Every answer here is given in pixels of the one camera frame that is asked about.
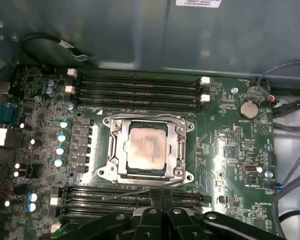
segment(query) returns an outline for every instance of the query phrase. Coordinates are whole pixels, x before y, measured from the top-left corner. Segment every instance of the barcode label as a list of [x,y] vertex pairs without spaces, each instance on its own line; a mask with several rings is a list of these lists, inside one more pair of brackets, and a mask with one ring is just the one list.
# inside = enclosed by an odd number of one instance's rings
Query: barcode label
[[63,48],[65,49],[74,49],[75,47],[72,46],[70,43],[66,42],[66,41],[63,41],[61,39],[61,41],[59,42],[59,45],[62,46]]
[[222,0],[176,0],[177,6],[218,8]]

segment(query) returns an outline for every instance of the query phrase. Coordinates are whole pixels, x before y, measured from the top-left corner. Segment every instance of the black cable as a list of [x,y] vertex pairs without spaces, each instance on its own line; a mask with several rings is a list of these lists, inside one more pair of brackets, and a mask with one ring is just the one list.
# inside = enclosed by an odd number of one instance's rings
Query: black cable
[[285,186],[274,198],[272,203],[272,216],[273,221],[275,224],[275,227],[277,231],[279,232],[279,235],[283,238],[286,238],[285,233],[281,227],[280,220],[279,220],[279,209],[278,209],[278,203],[279,200],[282,199],[287,194],[291,193],[293,190],[298,188],[300,186],[300,176],[298,176],[296,179],[294,179],[292,182],[290,182],[287,186]]
[[287,220],[291,217],[299,216],[299,215],[300,215],[300,210],[288,211],[288,212],[282,214],[279,217],[279,220],[280,220],[280,223],[282,223],[284,220]]
[[71,52],[71,55],[74,57],[74,59],[76,61],[79,62],[85,62],[86,64],[88,64],[90,67],[92,66],[89,61],[88,61],[88,56],[83,54],[82,52],[80,52],[79,49],[75,48],[74,46],[72,46],[70,43],[47,33],[42,33],[42,32],[32,32],[29,33],[27,35],[25,35],[21,40],[20,40],[20,49],[21,51],[25,52],[26,55],[32,59],[33,61],[35,61],[37,64],[43,65],[42,61],[37,58],[33,53],[31,53],[29,50],[26,49],[25,45],[27,42],[31,41],[31,40],[35,40],[35,39],[45,39],[45,40],[49,40],[52,42],[55,42],[57,44],[59,44],[60,46],[62,46],[63,48],[68,49]]
[[300,165],[300,157],[297,159],[297,161],[295,162],[294,166],[291,168],[291,170],[289,171],[289,173],[286,175],[285,179],[282,181],[282,185],[283,187],[285,187],[285,185],[288,183],[288,181],[290,180],[290,178],[292,177],[292,175],[295,173],[295,171],[297,170],[297,168]]
[[271,95],[270,92],[268,92],[266,89],[264,89],[261,85],[260,82],[262,81],[263,78],[265,78],[267,75],[269,75],[270,73],[277,71],[279,69],[283,69],[289,66],[293,66],[293,65],[300,65],[300,61],[293,61],[293,62],[288,62],[279,66],[275,66],[274,68],[266,71],[265,73],[263,73],[261,76],[259,76],[258,80],[256,81],[256,86],[258,87],[258,89],[267,97],[269,97]]
[[286,132],[300,133],[300,126],[286,126],[280,123],[273,123],[275,129],[280,129]]
[[288,110],[290,108],[298,107],[298,106],[300,106],[300,100],[297,100],[297,101],[294,101],[294,102],[290,102],[288,104],[284,104],[284,105],[275,107],[275,108],[272,109],[272,113],[279,113],[279,112],[282,112],[284,110]]

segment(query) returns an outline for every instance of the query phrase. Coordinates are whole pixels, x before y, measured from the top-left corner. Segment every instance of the mounting screw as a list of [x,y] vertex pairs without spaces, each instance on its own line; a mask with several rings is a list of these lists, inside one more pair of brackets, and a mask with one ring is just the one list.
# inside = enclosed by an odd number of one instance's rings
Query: mounting screw
[[115,121],[112,125],[114,131],[118,131],[121,129],[121,123],[119,121]]
[[149,211],[149,213],[150,213],[150,214],[156,214],[156,213],[157,213],[157,210],[151,209],[151,210]]
[[173,209],[173,213],[174,213],[174,214],[180,214],[180,213],[181,213],[181,210],[178,209],[178,208],[175,208],[175,209]]
[[210,213],[210,214],[208,214],[207,218],[210,219],[210,220],[215,220],[217,218],[217,216]]
[[125,219],[125,215],[123,215],[123,214],[119,214],[118,216],[116,216],[116,218],[115,219],[117,219],[117,220],[122,220],[122,219]]
[[237,87],[233,87],[233,88],[231,89],[231,92],[232,92],[233,94],[237,94],[237,93],[239,92],[239,89],[238,89]]
[[182,177],[183,174],[184,174],[184,172],[180,168],[177,168],[174,170],[174,175],[176,177]]
[[182,126],[177,126],[175,128],[175,131],[176,131],[177,134],[182,134],[183,131],[184,131],[184,128]]

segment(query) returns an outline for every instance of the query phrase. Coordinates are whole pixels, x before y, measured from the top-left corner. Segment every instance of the gray cable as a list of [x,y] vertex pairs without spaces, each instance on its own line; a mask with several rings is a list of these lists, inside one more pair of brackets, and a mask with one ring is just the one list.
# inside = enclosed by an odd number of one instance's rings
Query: gray cable
[[300,126],[286,126],[280,123],[273,123],[275,129],[280,129],[286,132],[300,133]]
[[281,227],[280,219],[279,219],[279,208],[278,203],[279,200],[282,199],[287,194],[291,193],[293,190],[300,186],[300,176],[290,182],[287,186],[285,186],[274,198],[272,203],[272,216],[274,220],[275,227],[279,232],[279,235],[283,238],[286,238],[285,233]]
[[285,179],[282,181],[282,185],[284,187],[284,189],[286,188],[286,184],[288,183],[288,181],[290,180],[290,178],[292,177],[292,175],[295,173],[295,171],[297,170],[297,168],[300,165],[300,157],[297,159],[297,161],[295,162],[294,166],[292,167],[292,169],[289,171],[289,173],[286,175]]
[[[154,187],[152,189],[162,189],[162,188],[165,188],[165,187],[170,187],[170,186],[175,185],[175,184],[180,184],[183,181],[184,180],[181,179],[181,180],[178,180],[178,181],[169,182],[167,184],[163,184],[163,185]],[[131,196],[131,195],[144,194],[144,193],[149,192],[150,190],[151,189],[144,189],[144,190],[139,190],[139,191],[126,192],[126,193],[122,193],[122,194],[118,194],[118,195],[114,195],[114,196],[103,196],[102,200],[112,200],[112,199],[118,199],[118,198],[122,198],[122,197],[126,197],[126,196]]]
[[265,95],[265,96],[269,96],[271,95],[270,92],[268,92],[266,89],[264,89],[262,86],[260,86],[260,82],[261,80],[269,75],[270,73],[274,72],[274,71],[277,71],[279,69],[283,69],[283,68],[286,68],[286,67],[289,67],[289,66],[293,66],[293,65],[300,65],[300,61],[292,61],[292,62],[288,62],[288,63],[285,63],[285,64],[282,64],[282,65],[279,65],[279,66],[275,66],[274,68],[266,71],[265,73],[263,73],[261,76],[259,76],[258,80],[256,81],[256,86],[258,87],[258,89]]

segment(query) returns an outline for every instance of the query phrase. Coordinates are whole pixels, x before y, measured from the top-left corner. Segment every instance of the wire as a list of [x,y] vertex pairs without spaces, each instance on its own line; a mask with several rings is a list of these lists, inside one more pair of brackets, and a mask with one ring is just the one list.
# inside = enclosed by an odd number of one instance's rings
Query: wire
[[35,39],[45,39],[45,40],[49,40],[52,42],[55,42],[57,44],[59,44],[60,46],[62,46],[63,48],[68,49],[71,52],[71,55],[74,57],[74,59],[78,62],[85,62],[87,65],[89,65],[90,67],[92,67],[92,65],[89,63],[88,59],[89,57],[85,54],[83,54],[79,49],[75,48],[74,46],[72,46],[70,43],[47,33],[43,33],[43,32],[32,32],[29,33],[27,35],[25,35],[21,40],[20,40],[20,49],[21,51],[25,52],[25,54],[32,59],[33,61],[35,61],[37,64],[39,65],[43,65],[45,66],[42,61],[37,58],[33,53],[31,53],[29,50],[26,49],[25,44],[31,40],[35,40]]
[[285,186],[288,181],[290,180],[291,176],[295,173],[295,171],[297,170],[297,168],[300,165],[300,157],[297,159],[297,161],[295,162],[294,166],[292,167],[292,169],[289,171],[289,173],[286,175],[285,179],[282,181],[282,185]]
[[300,126],[286,126],[280,123],[273,123],[273,127],[275,129],[280,129],[286,132],[292,132],[292,133],[300,133]]
[[300,100],[272,109],[272,118],[279,118],[300,110]]
[[264,77],[266,77],[267,75],[269,75],[270,73],[273,73],[274,71],[277,71],[279,69],[283,69],[283,68],[286,68],[286,67],[289,67],[289,66],[294,66],[294,65],[300,65],[300,61],[293,61],[293,62],[288,62],[288,63],[285,63],[285,64],[282,64],[282,65],[279,65],[279,66],[275,66],[274,68],[266,71],[265,73],[263,73],[261,76],[259,76],[258,80],[256,81],[256,86],[258,87],[258,89],[267,97],[269,97],[269,99],[271,100],[271,93],[268,92],[266,89],[264,89],[260,83],[262,81],[262,79]]
[[279,200],[282,199],[287,194],[291,193],[293,190],[298,188],[300,186],[300,176],[298,176],[296,179],[294,179],[292,182],[290,182],[287,186],[285,186],[274,198],[272,203],[272,216],[273,221],[276,226],[276,229],[279,232],[279,235],[283,238],[286,238],[285,233],[281,227],[280,219],[279,219],[279,208],[278,203]]
[[279,217],[279,220],[280,220],[280,223],[282,223],[284,220],[287,220],[291,217],[299,216],[299,215],[300,215],[300,210],[288,211],[288,212],[282,214]]
[[5,195],[8,195],[8,196],[10,196],[11,194],[10,194],[10,192],[8,192],[8,191],[4,191],[4,190],[0,190],[0,193],[2,193],[2,194],[5,194]]
[[[162,189],[165,187],[169,187],[175,184],[179,184],[182,183],[184,180],[178,180],[178,181],[173,181],[173,182],[169,182],[167,184],[163,184],[157,187],[154,187],[152,189]],[[144,189],[144,190],[139,190],[139,191],[133,191],[133,192],[126,192],[126,193],[122,193],[122,194],[118,194],[118,195],[114,195],[114,196],[104,196],[102,197],[102,200],[113,200],[113,199],[118,199],[118,198],[122,198],[122,197],[126,197],[126,196],[131,196],[131,195],[138,195],[138,194],[144,194],[149,192],[151,189]]]

